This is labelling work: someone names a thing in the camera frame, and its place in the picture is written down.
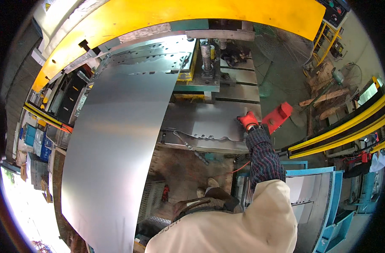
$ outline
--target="electrical cable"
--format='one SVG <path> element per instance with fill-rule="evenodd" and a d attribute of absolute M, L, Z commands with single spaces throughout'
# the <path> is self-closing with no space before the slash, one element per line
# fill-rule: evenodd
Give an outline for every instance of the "electrical cable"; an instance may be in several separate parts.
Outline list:
<path fill-rule="evenodd" d="M 384 141 L 385 141 L 385 137 L 381 138 L 379 141 L 375 142 L 374 144 L 369 145 L 368 147 L 365 147 L 363 149 L 355 151 L 353 154 L 357 154 L 358 152 L 362 152 L 362 151 L 364 151 L 366 149 L 369 149 L 369 148 L 372 148 L 374 146 L 377 146 L 378 144 L 380 144 L 380 143 L 382 143 Z"/>
<path fill-rule="evenodd" d="M 236 170 L 233 170 L 231 172 L 228 172 L 228 173 L 225 173 L 225 174 L 222 174 L 222 175 L 219 175 L 219 176 L 224 176 L 224 175 L 227 175 L 227 174 L 233 174 L 235 173 L 236 171 L 239 171 L 241 169 L 243 169 L 246 165 L 248 165 L 250 163 L 250 161 L 248 161 L 245 165 L 241 166 L 239 169 L 236 169 Z"/>

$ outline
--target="sneaker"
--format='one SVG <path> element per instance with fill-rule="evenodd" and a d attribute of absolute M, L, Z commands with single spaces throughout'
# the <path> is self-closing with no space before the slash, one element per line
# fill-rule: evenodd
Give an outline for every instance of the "sneaker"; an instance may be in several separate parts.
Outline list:
<path fill-rule="evenodd" d="M 202 189 L 202 188 L 198 188 L 198 189 L 196 190 L 196 195 L 198 196 L 198 198 L 203 198 L 203 197 L 205 197 L 205 190 Z"/>
<path fill-rule="evenodd" d="M 219 187 L 219 183 L 212 177 L 208 178 L 207 183 L 209 187 L 214 187 L 214 188 Z"/>

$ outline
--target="hand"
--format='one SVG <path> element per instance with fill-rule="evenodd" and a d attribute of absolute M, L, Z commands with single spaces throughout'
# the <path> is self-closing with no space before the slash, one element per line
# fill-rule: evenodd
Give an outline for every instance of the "hand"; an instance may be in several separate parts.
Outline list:
<path fill-rule="evenodd" d="M 246 132 L 248 132 L 249 129 L 254 125 L 258 126 L 258 121 L 252 111 L 248 111 L 246 116 L 237 117 L 237 120 L 240 121 L 240 123 L 244 126 L 244 128 L 246 129 Z"/>

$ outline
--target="blue crate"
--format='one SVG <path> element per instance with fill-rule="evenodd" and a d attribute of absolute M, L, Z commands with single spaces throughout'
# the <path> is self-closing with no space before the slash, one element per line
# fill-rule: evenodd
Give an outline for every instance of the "blue crate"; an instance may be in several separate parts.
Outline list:
<path fill-rule="evenodd" d="M 46 136 L 46 132 L 43 135 L 43 145 L 50 150 L 53 148 L 53 142 Z"/>
<path fill-rule="evenodd" d="M 52 153 L 52 149 L 49 148 L 52 147 L 52 141 L 46 137 L 46 132 L 43 134 L 43 141 L 42 141 L 42 147 L 41 147 L 41 155 L 39 158 L 42 161 L 48 162 L 49 155 Z"/>

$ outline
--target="wooden plank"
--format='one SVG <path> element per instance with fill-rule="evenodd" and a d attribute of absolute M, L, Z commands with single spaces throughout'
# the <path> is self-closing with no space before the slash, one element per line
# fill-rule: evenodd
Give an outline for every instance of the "wooden plank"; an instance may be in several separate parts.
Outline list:
<path fill-rule="evenodd" d="M 321 96 L 321 97 L 315 102 L 315 104 L 316 104 L 316 103 L 320 103 L 320 102 L 325 101 L 325 100 L 328 100 L 328 99 L 332 99 L 332 98 L 339 97 L 339 96 L 344 95 L 344 94 L 349 93 L 349 92 L 350 92 L 350 90 L 349 90 L 348 88 L 346 88 L 346 89 L 339 89 L 339 90 L 337 90 L 337 91 L 335 91 L 335 92 L 327 93 L 327 94 Z M 307 106 L 307 105 L 309 105 L 313 100 L 314 100 L 314 98 L 311 98 L 311 99 L 302 101 L 302 102 L 299 103 L 299 106 L 301 106 L 301 107 Z"/>
<path fill-rule="evenodd" d="M 340 107 L 333 107 L 333 108 L 330 108 L 330 109 L 327 109 L 326 111 L 324 111 L 320 117 L 319 117 L 319 121 L 322 121 L 324 119 L 327 119 L 327 117 L 329 117 L 330 115 L 336 113 L 336 111 L 340 109 Z"/>

